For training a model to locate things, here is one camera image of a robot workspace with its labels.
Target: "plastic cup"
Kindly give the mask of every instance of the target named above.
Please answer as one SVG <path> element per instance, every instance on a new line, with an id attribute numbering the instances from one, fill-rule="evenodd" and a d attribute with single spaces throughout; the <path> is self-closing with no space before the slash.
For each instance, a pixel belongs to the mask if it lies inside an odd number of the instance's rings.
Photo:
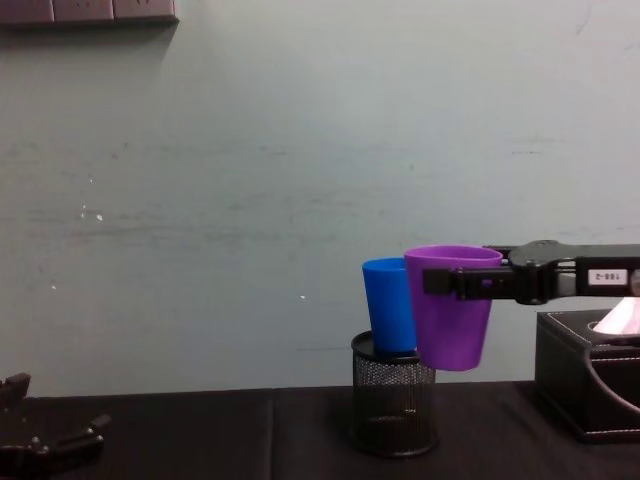
<path id="1" fill-rule="evenodd" d="M 427 295 L 423 270 L 498 267 L 502 254 L 482 247 L 432 245 L 408 250 L 404 258 L 422 363 L 438 370 L 476 368 L 482 357 L 491 300 L 458 300 L 455 293 Z"/>
<path id="2" fill-rule="evenodd" d="M 375 350 L 390 355 L 414 351 L 416 330 L 404 258 L 369 260 L 362 274 Z"/>

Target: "black tablecloth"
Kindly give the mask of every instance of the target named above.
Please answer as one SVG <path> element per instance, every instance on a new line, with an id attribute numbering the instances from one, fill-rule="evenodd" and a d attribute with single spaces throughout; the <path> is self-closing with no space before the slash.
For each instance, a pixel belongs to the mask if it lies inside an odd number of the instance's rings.
<path id="1" fill-rule="evenodd" d="M 113 417 L 102 462 L 74 479 L 630 480 L 640 445 L 583 445 L 531 383 L 442 384 L 441 443 L 410 460 L 349 444 L 349 388 L 30 399 L 0 415 L 0 440 Z"/>

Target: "tissue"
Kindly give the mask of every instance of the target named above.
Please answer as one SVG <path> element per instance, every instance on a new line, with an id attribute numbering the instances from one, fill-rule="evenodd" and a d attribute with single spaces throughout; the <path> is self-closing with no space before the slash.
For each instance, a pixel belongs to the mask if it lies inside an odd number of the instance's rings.
<path id="1" fill-rule="evenodd" d="M 640 298 L 624 298 L 593 330 L 608 335 L 640 334 Z"/>

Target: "cup rim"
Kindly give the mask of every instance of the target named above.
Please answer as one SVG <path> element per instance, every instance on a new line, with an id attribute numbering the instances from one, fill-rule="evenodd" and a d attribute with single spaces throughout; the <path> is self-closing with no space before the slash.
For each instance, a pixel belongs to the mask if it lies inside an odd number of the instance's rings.
<path id="1" fill-rule="evenodd" d="M 460 256 L 452 256 L 451 253 L 447 255 L 436 255 L 435 253 L 439 249 L 447 249 L 447 250 L 459 250 L 460 252 L 469 252 L 468 255 L 460 255 Z M 471 252 L 476 252 L 478 256 L 470 256 Z M 407 250 L 404 253 L 405 258 L 438 258 L 438 259 L 446 259 L 446 260 L 464 260 L 465 262 L 486 262 L 487 260 L 498 260 L 503 258 L 502 253 L 497 250 L 492 250 L 491 248 L 479 247 L 477 245 L 446 245 L 446 244 L 436 244 L 436 245 L 422 245 L 420 247 L 415 247 Z"/>
<path id="2" fill-rule="evenodd" d="M 362 270 L 370 272 L 402 272 L 406 269 L 407 265 L 403 257 L 372 258 L 362 264 Z"/>

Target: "purple cup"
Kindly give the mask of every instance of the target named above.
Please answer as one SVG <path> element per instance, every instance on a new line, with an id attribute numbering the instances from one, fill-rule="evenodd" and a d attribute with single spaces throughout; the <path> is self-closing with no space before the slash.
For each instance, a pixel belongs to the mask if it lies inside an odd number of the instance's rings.
<path id="1" fill-rule="evenodd" d="M 427 295 L 423 270 L 499 267 L 502 254 L 482 247 L 429 245 L 407 250 L 404 258 L 422 363 L 437 370 L 476 368 L 482 357 L 491 300 L 461 301 L 455 293 Z"/>

